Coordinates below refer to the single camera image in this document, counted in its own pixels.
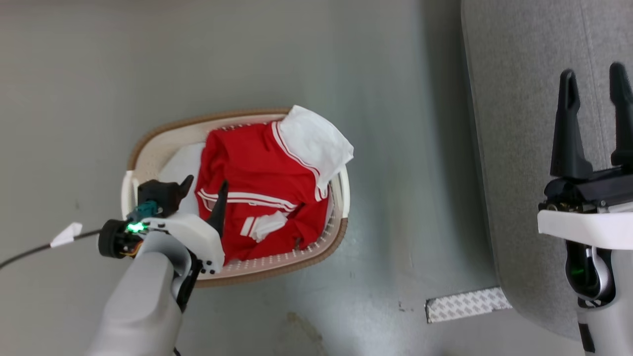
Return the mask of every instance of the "red cloth with white stripes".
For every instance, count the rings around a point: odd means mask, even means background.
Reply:
[[[200,217],[207,219],[222,182],[229,182],[225,261],[277,255],[315,242],[328,210],[328,191],[317,187],[315,174],[315,168],[289,153],[277,122],[212,131],[202,152],[196,198]],[[277,212],[287,221],[258,242],[256,230],[263,221],[258,218]]]

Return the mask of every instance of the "laundry basket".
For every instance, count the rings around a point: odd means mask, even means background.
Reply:
[[[121,187],[123,218],[136,206],[139,184],[158,175],[171,157],[183,146],[205,142],[215,129],[259,124],[283,119],[290,108],[244,110],[191,118],[163,125],[145,135],[127,164]],[[330,181],[334,209],[321,237],[305,250],[246,261],[233,261],[217,274],[201,274],[197,287],[245,283],[292,272],[316,264],[340,245],[348,225],[349,181],[345,168]]]

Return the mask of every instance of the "gray sofa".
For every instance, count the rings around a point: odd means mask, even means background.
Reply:
[[[609,66],[633,73],[631,0],[464,0],[462,27],[484,196],[499,281],[514,308],[579,339],[562,241],[537,233],[550,180],[560,73],[575,70],[580,131],[594,169],[610,166]]]

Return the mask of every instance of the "green light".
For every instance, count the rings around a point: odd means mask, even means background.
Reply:
[[[127,226],[127,230],[134,233],[141,232],[145,230],[145,228],[146,226],[143,225],[142,222],[137,222],[136,224],[128,224]]]

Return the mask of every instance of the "brown basket rim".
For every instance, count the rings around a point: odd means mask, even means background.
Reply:
[[[211,114],[211,115],[203,115],[199,117],[186,118],[183,120],[178,120],[174,122],[170,122],[165,125],[161,125],[147,134],[145,134],[141,139],[137,142],[130,154],[130,158],[127,162],[127,170],[134,170],[136,168],[136,163],[139,159],[139,155],[141,151],[145,147],[145,145],[150,142],[154,137],[170,131],[174,129],[179,129],[181,127],[190,126],[200,124],[202,122],[214,121],[214,120],[222,120],[225,118],[232,117],[243,117],[243,116],[258,116],[258,115],[287,115],[290,112],[291,108],[264,108],[264,109],[252,109],[252,110],[234,110],[234,111],[224,111],[221,113]],[[239,283],[248,283],[260,281],[262,279],[280,276],[282,274],[294,272],[296,270],[309,267],[311,265],[315,265],[327,257],[329,257],[333,252],[339,247],[343,237],[345,236],[345,232],[348,228],[348,218],[341,219],[341,226],[339,227],[339,231],[334,238],[334,241],[325,249],[325,251],[315,255],[314,257],[307,258],[301,262],[296,264],[286,265],[283,267],[277,267],[271,270],[264,270],[261,272],[256,272],[252,274],[245,274],[243,276],[234,276],[234,277],[226,277],[226,278],[218,278],[218,279],[204,279],[196,282],[197,288],[207,288],[207,287],[218,287],[218,286],[228,286],[231,284],[239,284]]]

